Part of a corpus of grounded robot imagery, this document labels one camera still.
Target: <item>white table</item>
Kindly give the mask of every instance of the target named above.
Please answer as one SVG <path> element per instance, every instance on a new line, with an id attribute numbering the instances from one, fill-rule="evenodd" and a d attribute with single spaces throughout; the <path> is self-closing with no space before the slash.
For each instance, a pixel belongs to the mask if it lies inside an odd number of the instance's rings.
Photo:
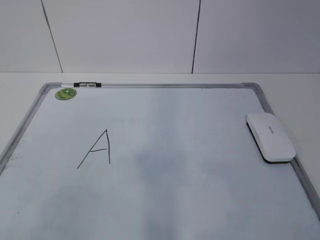
<path id="1" fill-rule="evenodd" d="M 306 173 L 320 195 L 320 74 L 101 74 L 0 73 L 0 152 L 15 133 L 43 84 L 258 83 L 282 121 Z"/>

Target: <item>white eraser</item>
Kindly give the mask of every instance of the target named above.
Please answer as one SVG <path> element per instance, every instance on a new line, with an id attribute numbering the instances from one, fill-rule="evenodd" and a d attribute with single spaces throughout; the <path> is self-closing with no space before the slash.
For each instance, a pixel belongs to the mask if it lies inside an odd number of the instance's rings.
<path id="1" fill-rule="evenodd" d="M 271 113 L 250 113 L 246 122 L 267 163 L 288 163 L 296 150 L 276 116 Z"/>

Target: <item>whiteboard frame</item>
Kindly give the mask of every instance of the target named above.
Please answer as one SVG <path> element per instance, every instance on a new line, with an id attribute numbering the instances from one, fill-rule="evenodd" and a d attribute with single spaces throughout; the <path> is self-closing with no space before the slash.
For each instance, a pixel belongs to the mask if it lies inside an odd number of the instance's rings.
<path id="1" fill-rule="evenodd" d="M 31 105 L 27 114 L 23 118 L 21 124 L 17 128 L 13 137 L 9 141 L 8 145 L 0 155 L 0 175 L 5 169 L 7 162 L 9 161 L 11 155 L 13 154 L 16 146 L 18 145 L 20 139 L 27 130 L 30 122 L 35 116 L 37 110 L 39 109 L 41 103 L 45 99 L 47 93 L 51 89 L 56 88 L 73 88 L 74 83 L 61 83 L 61 82 L 49 82 L 42 86 L 35 101 Z M 214 83 L 214 84 L 108 84 L 102 83 L 101 88 L 201 88 L 201 89 L 252 89 L 259 102 L 266 113 L 274 114 L 272 111 L 262 88 L 259 84 L 255 82 L 243 82 L 243 83 Z M 301 185 L 320 221 L 320 198 L 317 194 L 314 186 L 312 185 L 306 171 L 304 170 L 298 156 L 296 156 L 291 162 L 291 165 L 301 182 Z"/>

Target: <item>whiteboard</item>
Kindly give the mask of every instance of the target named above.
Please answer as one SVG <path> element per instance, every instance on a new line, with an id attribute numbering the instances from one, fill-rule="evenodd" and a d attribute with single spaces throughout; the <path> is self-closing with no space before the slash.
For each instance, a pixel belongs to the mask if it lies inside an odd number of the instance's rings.
<path id="1" fill-rule="evenodd" d="M 0 239 L 315 240 L 291 164 L 267 164 L 252 89 L 51 89 L 0 176 Z M 77 168 L 84 156 L 107 130 Z"/>

